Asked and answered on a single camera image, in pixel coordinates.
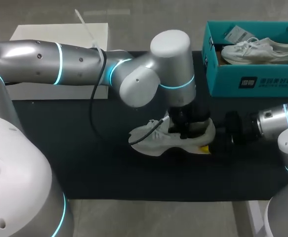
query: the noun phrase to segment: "shoe sole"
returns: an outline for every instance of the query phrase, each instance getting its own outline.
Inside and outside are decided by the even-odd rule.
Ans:
[[[243,63],[243,62],[237,62],[233,61],[230,59],[223,58],[227,63],[232,64],[232,65],[276,65],[276,64],[281,64],[281,65],[288,65],[288,61],[279,61],[279,62],[249,62],[249,63]]]
[[[205,153],[203,152],[200,148],[201,147],[197,147],[197,146],[185,146],[185,147],[168,147],[168,148],[159,148],[158,150],[143,150],[140,149],[138,147],[132,147],[134,150],[136,150],[139,153],[142,153],[144,155],[148,155],[151,157],[160,157],[165,151],[169,150],[170,148],[180,148],[185,150],[188,153],[191,154],[196,154],[196,155],[210,155],[210,153]]]

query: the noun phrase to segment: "white shoe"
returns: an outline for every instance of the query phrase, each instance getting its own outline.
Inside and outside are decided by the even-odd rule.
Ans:
[[[129,142],[136,141],[147,134],[156,124],[157,120],[150,120],[147,125],[133,129],[130,134]],[[199,127],[205,127],[205,134],[197,138],[181,139],[179,133],[168,133],[170,119],[163,122],[151,135],[143,141],[133,145],[132,147],[140,153],[158,157],[171,147],[179,147],[187,152],[194,154],[209,154],[202,148],[211,143],[215,137],[215,126],[209,118],[205,122],[197,123]]]
[[[288,64],[288,44],[251,37],[224,47],[221,55],[230,64]]]

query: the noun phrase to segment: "robotic arm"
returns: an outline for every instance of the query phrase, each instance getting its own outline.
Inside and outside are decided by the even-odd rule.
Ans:
[[[230,118],[231,116],[227,116],[225,120],[238,120]],[[232,131],[232,136],[237,138],[237,142],[258,139],[278,140],[279,150],[288,171],[288,104],[259,111],[251,115],[249,120],[249,129],[243,128],[243,131],[240,131],[237,128],[229,127],[227,130]],[[269,201],[265,211],[264,224],[267,237],[288,236],[288,185]]]
[[[121,50],[106,55],[100,84],[110,86],[132,107],[149,103],[160,86],[176,132],[187,138],[189,124],[200,120],[193,103],[188,35],[176,30],[160,33],[151,51],[138,58]],[[95,85],[101,67],[93,49],[36,40],[0,42],[0,237],[73,234],[68,202],[47,159],[24,136],[4,83]]]

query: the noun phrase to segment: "table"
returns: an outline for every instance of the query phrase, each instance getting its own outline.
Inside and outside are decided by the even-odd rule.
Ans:
[[[200,108],[209,108],[214,120],[230,110],[244,116],[288,102],[288,98],[211,98],[201,53],[193,52],[193,59]],[[49,160],[68,198],[268,200],[288,183],[276,143],[253,143],[216,157],[179,149],[160,158],[137,153],[127,145],[128,132],[149,119],[162,118],[166,111],[162,92],[158,90],[151,103],[137,110],[112,93],[107,100],[95,100],[93,107],[105,142],[90,129],[88,100],[14,101],[27,136]]]

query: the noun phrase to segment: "shoe box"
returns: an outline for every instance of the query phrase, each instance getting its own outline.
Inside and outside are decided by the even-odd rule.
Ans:
[[[232,45],[230,41],[250,36],[288,43],[288,22],[207,22],[202,58],[211,96],[288,97],[288,65],[230,65],[221,57],[222,48]]]

